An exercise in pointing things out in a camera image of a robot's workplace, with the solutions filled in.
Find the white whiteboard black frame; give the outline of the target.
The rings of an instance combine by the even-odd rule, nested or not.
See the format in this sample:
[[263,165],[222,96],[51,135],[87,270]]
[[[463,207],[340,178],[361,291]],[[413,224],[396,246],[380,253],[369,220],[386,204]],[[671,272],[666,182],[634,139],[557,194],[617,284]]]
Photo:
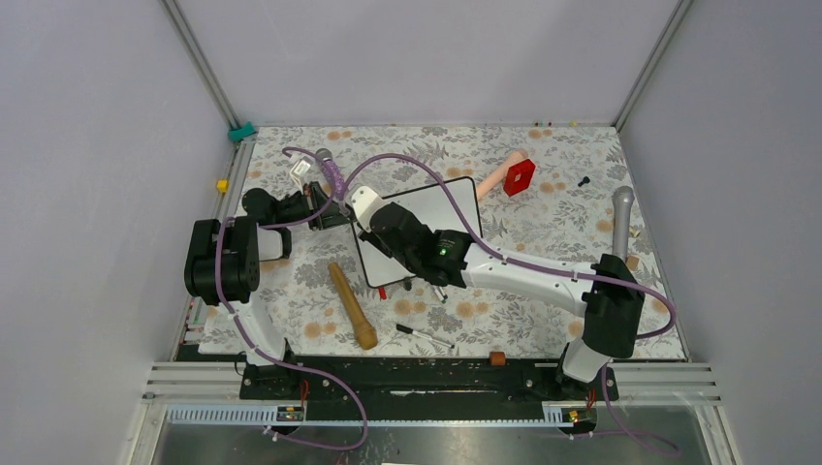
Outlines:
[[[469,176],[463,176],[448,180],[445,184],[473,231],[481,235],[481,216],[478,201],[475,198],[474,180]],[[381,194],[381,197],[386,202],[395,202],[409,210],[432,231],[456,230],[466,233],[466,228],[458,218],[454,207],[436,183],[390,195]],[[381,288],[402,283],[406,278],[416,278],[416,275],[396,260],[388,258],[377,247],[360,238],[362,228],[358,224],[352,224],[351,229],[356,239],[364,280],[370,288]]]

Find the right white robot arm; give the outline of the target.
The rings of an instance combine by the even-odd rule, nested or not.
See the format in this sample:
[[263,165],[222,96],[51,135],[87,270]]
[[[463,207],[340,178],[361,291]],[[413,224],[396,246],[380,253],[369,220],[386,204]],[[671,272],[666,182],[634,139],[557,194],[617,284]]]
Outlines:
[[433,286],[521,295],[583,318],[583,333],[564,350],[555,374],[565,397],[583,397],[608,361],[632,355],[645,294],[620,257],[604,254],[596,263],[538,263],[532,256],[487,251],[467,232],[433,231],[410,210],[381,198],[354,201],[353,211],[366,237],[375,240],[384,255]]

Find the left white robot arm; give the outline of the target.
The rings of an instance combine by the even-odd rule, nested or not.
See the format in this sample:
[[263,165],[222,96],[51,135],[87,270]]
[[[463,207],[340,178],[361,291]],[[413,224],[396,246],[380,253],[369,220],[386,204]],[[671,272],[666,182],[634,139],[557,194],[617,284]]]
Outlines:
[[306,224],[313,231],[336,228],[350,224],[352,213],[346,201],[327,194],[317,181],[282,199],[252,188],[239,206],[238,217],[194,224],[183,280],[191,296],[230,319],[246,363],[268,366],[264,386],[276,397],[287,398],[300,388],[301,374],[286,336],[257,294],[261,265],[291,256],[293,226]]

